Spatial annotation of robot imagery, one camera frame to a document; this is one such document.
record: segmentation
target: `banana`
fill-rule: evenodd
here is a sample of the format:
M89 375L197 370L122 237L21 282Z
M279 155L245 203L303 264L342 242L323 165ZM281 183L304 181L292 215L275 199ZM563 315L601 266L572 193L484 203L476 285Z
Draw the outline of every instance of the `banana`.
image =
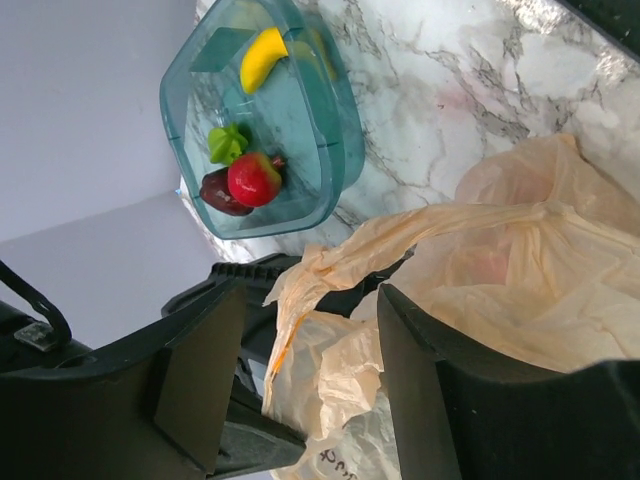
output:
M278 60L287 57L287 47L277 27L260 33L251 44L240 65L240 83L252 94L264 83Z

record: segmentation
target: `crumpled plastic bag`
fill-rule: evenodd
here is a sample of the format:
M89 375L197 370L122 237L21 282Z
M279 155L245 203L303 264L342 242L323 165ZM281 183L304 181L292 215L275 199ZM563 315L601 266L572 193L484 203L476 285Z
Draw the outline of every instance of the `crumpled plastic bag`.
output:
M309 439L276 478L400 479L377 292L349 320L313 309L416 244L390 283L485 345L563 372L640 357L640 206L573 137L529 139L472 168L456 202L372 219L278 279L263 411Z

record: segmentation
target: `apple stem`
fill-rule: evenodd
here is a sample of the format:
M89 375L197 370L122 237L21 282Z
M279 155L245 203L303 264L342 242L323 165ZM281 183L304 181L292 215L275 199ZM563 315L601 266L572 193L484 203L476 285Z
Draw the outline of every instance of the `apple stem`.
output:
M277 155L271 159L271 165L273 165L273 168L275 168L276 170L280 170L282 167L284 167L284 160L280 155Z

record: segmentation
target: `marble countertop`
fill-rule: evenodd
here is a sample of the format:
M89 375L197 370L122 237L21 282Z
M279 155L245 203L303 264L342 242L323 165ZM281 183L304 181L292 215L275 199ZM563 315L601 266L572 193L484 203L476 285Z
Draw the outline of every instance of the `marble countertop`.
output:
M214 1L198 0L196 19ZM200 224L223 259L337 245L371 217L448 201L482 158L558 131L640 200L640 68L552 0L296 3L322 15L349 69L365 167L314 229L223 241Z

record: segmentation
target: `beige plastic bag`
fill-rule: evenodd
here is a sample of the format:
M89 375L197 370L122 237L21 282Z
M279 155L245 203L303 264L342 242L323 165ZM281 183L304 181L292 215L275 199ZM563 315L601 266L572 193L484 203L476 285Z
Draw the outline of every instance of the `beige plastic bag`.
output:
M376 294L351 320L313 309L416 243L390 283L485 345L558 371L640 357L640 206L573 137L526 140L471 169L456 203L370 220L339 247L307 248L280 277L263 410L309 440L277 478L400 478Z

